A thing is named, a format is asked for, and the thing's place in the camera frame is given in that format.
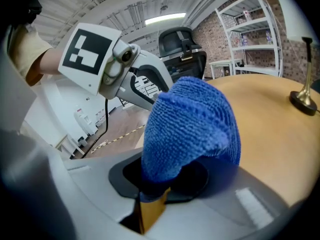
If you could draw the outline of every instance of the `brick wall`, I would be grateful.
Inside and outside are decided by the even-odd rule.
[[[229,0],[223,4],[219,11],[227,7],[236,0]],[[280,40],[282,45],[282,57],[283,57],[283,77],[303,83],[306,79],[305,74],[307,70],[307,49],[304,43],[291,41],[287,39],[286,33],[283,29],[285,26],[285,19],[283,12],[281,10],[278,0],[267,0],[271,6],[271,9],[277,19],[277,25],[280,32]],[[253,19],[257,19],[264,16],[261,10],[257,10],[251,14]],[[229,28],[236,24],[232,17],[226,16],[223,18],[226,23],[226,27]],[[237,23],[243,22],[244,18],[238,18]],[[230,50],[228,47],[227,38],[220,20],[216,14],[213,12],[209,15],[199,26],[193,30],[193,36],[195,41],[202,46],[202,50],[207,53],[207,64],[204,76],[211,77],[212,73],[210,70],[209,63],[220,60],[227,60],[231,58]],[[232,46],[236,47],[236,38],[239,35],[232,34]],[[248,44],[266,44],[266,31],[259,30],[246,34],[248,39]],[[234,53],[235,58],[241,58],[242,52]],[[247,64],[254,64],[257,66],[274,67],[275,66],[275,56],[273,51],[268,50],[254,50],[246,51]],[[320,48],[319,46],[312,46],[311,48],[312,57],[312,79],[320,79]],[[216,70],[215,76],[219,77],[219,69]]]

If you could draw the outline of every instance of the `beige sleeve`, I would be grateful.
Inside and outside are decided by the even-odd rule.
[[[8,54],[30,86],[35,85],[43,76],[32,67],[34,62],[50,48],[52,46],[42,40],[37,31],[28,31],[23,25],[15,30]]]

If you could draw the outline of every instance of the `round wooden table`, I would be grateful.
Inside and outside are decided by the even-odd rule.
[[[306,198],[320,172],[320,113],[309,116],[290,103],[290,91],[303,85],[263,74],[227,76],[208,84],[223,92],[233,109],[241,139],[239,166],[290,206]],[[320,94],[311,90],[311,97],[320,109]]]

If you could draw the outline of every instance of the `caution tape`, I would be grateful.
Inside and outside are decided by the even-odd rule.
[[[93,152],[95,152],[96,150],[98,150],[98,149],[100,149],[100,148],[102,148],[102,147],[104,147],[104,146],[106,146],[106,145],[109,145],[109,144],[111,144],[111,143],[114,143],[114,142],[116,142],[116,141],[118,141],[118,140],[122,139],[123,137],[128,136],[129,134],[132,134],[132,133],[134,133],[135,131],[137,131],[137,130],[139,130],[139,129],[141,129],[141,128],[145,127],[145,126],[146,126],[146,125],[144,124],[144,125],[142,125],[142,126],[138,127],[137,129],[134,129],[134,130],[132,130],[132,131],[128,132],[127,134],[122,135],[121,137],[116,138],[116,139],[114,139],[113,141],[110,141],[110,142],[108,142],[108,140],[106,139],[106,140],[105,140],[105,141],[103,141],[99,146],[97,146],[95,149],[93,149],[93,150],[91,151],[91,154],[92,154]]]

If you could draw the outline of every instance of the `floor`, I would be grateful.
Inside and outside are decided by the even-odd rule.
[[[111,142],[140,126],[145,125],[147,123],[149,114],[150,111],[135,105],[127,109],[122,109],[122,106],[117,107],[116,109],[111,111],[108,118],[108,131],[101,136],[101,138],[94,144],[91,150],[93,150],[105,140]],[[105,131],[105,129],[105,123],[98,127],[98,131],[96,132],[96,134],[94,136],[91,136],[87,140],[88,144],[86,145],[86,147],[81,148],[82,151],[86,152],[92,145],[92,143]],[[85,158],[104,157],[132,150],[135,148],[143,132],[144,128],[141,128],[111,144],[97,149],[94,153],[91,153],[91,151],[89,151]],[[82,157],[82,155],[78,151],[76,151],[74,155],[74,159],[80,159]]]

